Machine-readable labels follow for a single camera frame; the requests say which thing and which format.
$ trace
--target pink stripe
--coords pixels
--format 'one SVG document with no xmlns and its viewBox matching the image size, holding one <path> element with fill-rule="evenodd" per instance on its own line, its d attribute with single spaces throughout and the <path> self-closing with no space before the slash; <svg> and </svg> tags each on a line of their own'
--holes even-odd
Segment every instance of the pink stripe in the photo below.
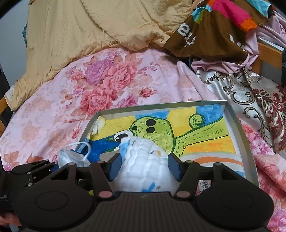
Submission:
<svg viewBox="0 0 286 232">
<path fill-rule="evenodd" d="M 212 10 L 221 12 L 238 27 L 240 27 L 246 19 L 251 18 L 245 10 L 230 0 L 216 0 L 212 5 Z"/>
</svg>

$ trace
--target pink floral bed sheet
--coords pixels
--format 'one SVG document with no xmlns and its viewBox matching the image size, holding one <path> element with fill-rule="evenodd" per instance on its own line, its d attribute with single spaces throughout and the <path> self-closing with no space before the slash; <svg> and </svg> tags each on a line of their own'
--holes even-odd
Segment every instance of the pink floral bed sheet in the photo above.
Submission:
<svg viewBox="0 0 286 232">
<path fill-rule="evenodd" d="M 126 106 L 218 99 L 182 62 L 148 48 L 109 48 L 70 63 L 44 83 L 11 119 L 0 138 L 5 170 L 49 159 L 76 142 L 100 110 Z M 286 161 L 241 120 L 258 166 L 261 188 L 274 200 L 271 231 L 286 231 Z"/>
</svg>

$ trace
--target green painted character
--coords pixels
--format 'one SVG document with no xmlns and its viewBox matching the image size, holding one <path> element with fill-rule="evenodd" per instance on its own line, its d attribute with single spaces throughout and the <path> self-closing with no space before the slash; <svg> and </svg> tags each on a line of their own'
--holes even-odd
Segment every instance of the green painted character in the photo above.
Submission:
<svg viewBox="0 0 286 232">
<path fill-rule="evenodd" d="M 129 130 L 132 131 L 134 136 L 154 141 L 168 154 L 173 152 L 177 156 L 181 156 L 188 145 L 229 135 L 223 117 L 208 125 L 202 126 L 202 124 L 203 116 L 193 114 L 189 118 L 189 125 L 192 130 L 174 138 L 172 127 L 167 120 L 142 117 L 133 122 Z"/>
</svg>

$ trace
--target orange painted stripe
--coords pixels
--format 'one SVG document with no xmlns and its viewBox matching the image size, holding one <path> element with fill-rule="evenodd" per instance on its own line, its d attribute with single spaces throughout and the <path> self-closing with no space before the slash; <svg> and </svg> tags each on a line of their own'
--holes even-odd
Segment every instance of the orange painted stripe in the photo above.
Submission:
<svg viewBox="0 0 286 232">
<path fill-rule="evenodd" d="M 228 162 L 228 163 L 236 163 L 243 167 L 242 162 L 237 161 L 235 159 L 230 158 L 220 158 L 220 157 L 213 157 L 213 156 L 205 156 L 201 158 L 194 159 L 193 161 L 203 164 L 203 163 L 211 163 L 211 162 Z"/>
<path fill-rule="evenodd" d="M 256 23 L 252 20 L 252 18 L 244 20 L 244 22 L 240 25 L 240 28 L 241 28 L 244 32 L 248 32 L 250 29 L 257 28 L 257 27 L 258 27 L 258 26 L 257 26 Z"/>
<path fill-rule="evenodd" d="M 216 0 L 209 0 L 208 5 L 211 7 Z"/>
</svg>

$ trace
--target ribbed black surface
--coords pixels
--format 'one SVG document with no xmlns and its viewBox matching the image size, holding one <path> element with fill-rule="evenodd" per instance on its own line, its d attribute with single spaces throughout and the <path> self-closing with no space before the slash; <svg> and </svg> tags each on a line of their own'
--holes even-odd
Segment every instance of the ribbed black surface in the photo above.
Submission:
<svg viewBox="0 0 286 232">
<path fill-rule="evenodd" d="M 85 222 L 66 231 L 227 232 L 200 218 L 189 202 L 176 201 L 168 193 L 121 193 L 114 201 L 101 202 Z"/>
</svg>

